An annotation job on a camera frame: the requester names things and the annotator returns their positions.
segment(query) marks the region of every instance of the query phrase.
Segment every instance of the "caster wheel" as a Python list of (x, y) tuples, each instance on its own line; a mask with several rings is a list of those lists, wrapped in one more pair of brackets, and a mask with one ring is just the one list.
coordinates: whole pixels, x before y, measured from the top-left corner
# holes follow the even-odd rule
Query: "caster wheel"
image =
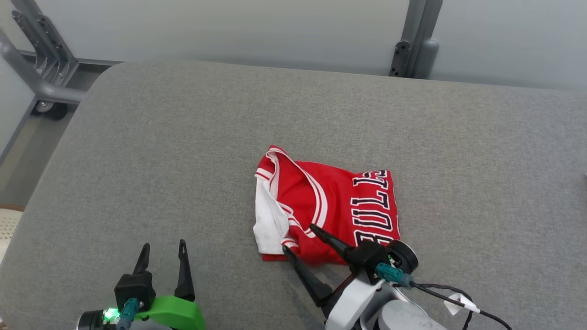
[(33, 108), (33, 111), (31, 111), (31, 116), (39, 117), (39, 116), (41, 116), (42, 114), (43, 114), (42, 112), (39, 112), (39, 111), (36, 109), (36, 106)]
[(61, 120), (68, 113), (68, 105), (65, 103), (55, 103), (51, 109), (45, 112), (45, 116), (52, 120)]

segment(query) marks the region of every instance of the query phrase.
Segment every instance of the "metal frame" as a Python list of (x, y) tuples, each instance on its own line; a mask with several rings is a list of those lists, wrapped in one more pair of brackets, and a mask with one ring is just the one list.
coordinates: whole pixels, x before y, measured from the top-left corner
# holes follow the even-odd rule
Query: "metal frame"
[(16, 10), (12, 17), (35, 49), (34, 69), (22, 58), (12, 42), (1, 33), (2, 56), (35, 92), (41, 102), (36, 109), (47, 112), (55, 102), (77, 104), (84, 92), (68, 89), (67, 84), (79, 66), (50, 19), (34, 0), (11, 0)]
[[(21, 52), (21, 54), (23, 54), (25, 57), (31, 57), (34, 58), (36, 56), (35, 52), (31, 52), (29, 50), (19, 50)], [(124, 63), (122, 61), (119, 60), (103, 60), (103, 59), (84, 59), (84, 58), (76, 58), (77, 62), (81, 65), (81, 64), (90, 64), (90, 65), (105, 65), (105, 66), (114, 66), (117, 64), (121, 64)]]
[(410, 0), (402, 40), (397, 43), (389, 75), (427, 79), (438, 51), (431, 40), (443, 0)]
[(39, 76), (1, 30), (0, 52), (14, 71), (33, 90), (39, 100), (71, 104), (79, 104), (82, 101), (85, 92), (52, 84)]

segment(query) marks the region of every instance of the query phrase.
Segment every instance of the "white wall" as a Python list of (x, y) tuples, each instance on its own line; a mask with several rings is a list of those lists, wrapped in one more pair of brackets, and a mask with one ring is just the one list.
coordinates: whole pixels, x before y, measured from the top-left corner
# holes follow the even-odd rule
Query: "white wall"
[[(17, 48), (33, 51), (31, 43), (12, 19), (13, 10), (14, 6), (9, 0), (0, 0), (0, 29)], [(0, 56), (0, 162), (34, 96), (31, 89)]]
[(387, 75), (409, 0), (36, 0), (77, 58)]
[(0, 161), (35, 94), (0, 56)]
[(431, 79), (587, 89), (584, 0), (444, 0)]

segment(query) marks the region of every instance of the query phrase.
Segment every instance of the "floor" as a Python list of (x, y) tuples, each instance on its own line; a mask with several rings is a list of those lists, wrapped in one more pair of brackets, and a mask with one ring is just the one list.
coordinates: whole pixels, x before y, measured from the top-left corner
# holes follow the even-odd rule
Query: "floor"
[[(107, 68), (81, 64), (67, 86), (88, 90)], [(61, 120), (29, 116), (0, 165), (0, 204), (26, 207), (76, 108), (68, 106), (69, 113)]]

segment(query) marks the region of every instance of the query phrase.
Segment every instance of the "bulls jersey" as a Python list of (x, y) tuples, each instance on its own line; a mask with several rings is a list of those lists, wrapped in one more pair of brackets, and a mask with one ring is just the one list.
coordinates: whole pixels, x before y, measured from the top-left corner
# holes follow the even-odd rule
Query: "bulls jersey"
[(259, 162), (253, 232), (263, 259), (284, 260), (282, 246), (310, 264), (343, 260), (309, 229), (324, 228), (349, 245), (400, 238), (389, 171), (351, 173), (293, 161), (271, 146)]

